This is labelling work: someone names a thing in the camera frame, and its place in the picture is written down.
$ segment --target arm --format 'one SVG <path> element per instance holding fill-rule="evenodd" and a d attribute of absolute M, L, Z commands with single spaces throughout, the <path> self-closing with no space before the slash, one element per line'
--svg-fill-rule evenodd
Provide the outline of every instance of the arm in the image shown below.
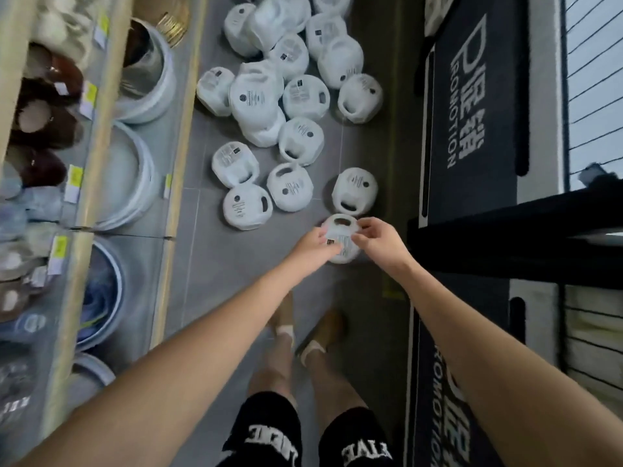
<path fill-rule="evenodd" d="M 341 246 L 305 235 L 279 266 L 158 346 L 20 467 L 167 467 L 285 295 Z"/>
<path fill-rule="evenodd" d="M 353 241 L 407 291 L 508 467 L 623 465 L 619 418 L 441 285 L 392 226 L 360 225 Z"/>

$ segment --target price label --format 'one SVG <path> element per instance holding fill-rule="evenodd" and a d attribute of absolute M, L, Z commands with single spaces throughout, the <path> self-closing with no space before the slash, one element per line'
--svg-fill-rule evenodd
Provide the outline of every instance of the price label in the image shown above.
<path fill-rule="evenodd" d="M 173 183 L 173 175 L 167 174 L 165 179 L 165 200 L 171 198 L 171 184 Z"/>
<path fill-rule="evenodd" d="M 62 236 L 60 234 L 54 236 L 54 241 L 52 242 L 52 253 L 50 254 L 50 260 L 47 263 L 48 275 L 60 275 L 63 273 L 63 263 L 65 262 L 65 257 L 67 255 L 68 243 L 69 238 L 67 236 Z"/>
<path fill-rule="evenodd" d="M 106 48 L 106 41 L 108 40 L 108 27 L 110 26 L 110 19 L 108 15 L 102 13 L 100 15 L 100 19 L 97 22 L 97 26 L 95 27 L 95 34 L 93 34 L 93 39 L 95 43 L 101 47 L 102 49 Z"/>
<path fill-rule="evenodd" d="M 78 203 L 83 174 L 84 169 L 82 169 L 82 167 L 76 167 L 75 165 L 69 166 L 67 185 L 65 186 L 65 201 L 67 203 Z"/>
<path fill-rule="evenodd" d="M 97 99 L 97 86 L 86 81 L 82 88 L 82 99 L 80 100 L 80 114 L 86 118 L 93 119 L 95 111 L 95 100 Z"/>

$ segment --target wooden shelf edge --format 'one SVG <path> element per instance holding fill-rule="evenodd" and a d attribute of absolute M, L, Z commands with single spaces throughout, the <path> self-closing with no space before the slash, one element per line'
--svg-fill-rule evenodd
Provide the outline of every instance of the wooden shelf edge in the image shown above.
<path fill-rule="evenodd" d="M 0 3 L 0 182 L 38 0 Z"/>
<path fill-rule="evenodd" d="M 167 237 L 177 236 L 177 223 L 179 221 L 179 208 L 182 201 L 182 190 L 184 187 L 186 156 L 188 154 L 188 145 L 191 136 L 194 97 L 199 73 L 199 54 L 204 23 L 207 15 L 207 3 L 208 0 L 198 0 L 196 2 L 197 9 L 193 10 L 193 13 L 196 13 L 197 15 L 193 16 L 191 20 L 191 22 L 194 23 L 190 31 L 193 46 L 191 60 L 188 66 L 188 77 L 186 79 L 186 88 L 184 90 L 182 119 L 180 122 L 179 137 L 177 139 L 175 164 L 173 166 L 171 197 L 165 230 L 165 235 Z"/>
<path fill-rule="evenodd" d="M 65 419 L 67 382 L 74 365 L 76 338 L 84 290 L 87 286 L 93 234 L 67 231 L 71 237 L 71 252 L 67 267 L 67 285 L 63 295 L 58 333 L 54 345 L 54 360 L 45 393 L 41 439 L 49 436 Z"/>
<path fill-rule="evenodd" d="M 121 69 L 134 0 L 115 0 L 110 14 L 106 61 L 102 84 L 98 86 L 95 122 L 89 142 L 89 157 L 80 190 L 75 227 L 92 228 L 98 218 L 102 176 L 108 159 L 115 102 L 121 82 Z"/>
<path fill-rule="evenodd" d="M 166 314 L 169 306 L 169 290 L 173 277 L 173 257 L 175 256 L 175 241 L 165 240 L 162 265 L 160 266 L 160 281 L 158 283 L 158 298 L 152 325 L 150 351 L 159 345 L 165 338 Z"/>

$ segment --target person's right hand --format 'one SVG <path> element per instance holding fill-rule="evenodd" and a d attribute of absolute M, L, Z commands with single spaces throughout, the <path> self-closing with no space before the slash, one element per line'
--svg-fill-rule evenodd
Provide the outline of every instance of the person's right hand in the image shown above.
<path fill-rule="evenodd" d="M 400 282 L 414 260 L 398 231 L 378 218 L 362 218 L 357 224 L 361 230 L 351 236 L 353 242 L 390 277 Z"/>

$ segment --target person's left hand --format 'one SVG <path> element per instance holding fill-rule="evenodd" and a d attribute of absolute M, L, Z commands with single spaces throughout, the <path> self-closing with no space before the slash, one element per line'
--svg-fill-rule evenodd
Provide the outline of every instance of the person's left hand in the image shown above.
<path fill-rule="evenodd" d="M 284 259 L 289 270 L 295 272 L 300 280 L 316 272 L 331 257 L 342 251 L 342 244 L 327 244 L 326 229 L 314 228 L 300 238 L 294 249 Z"/>

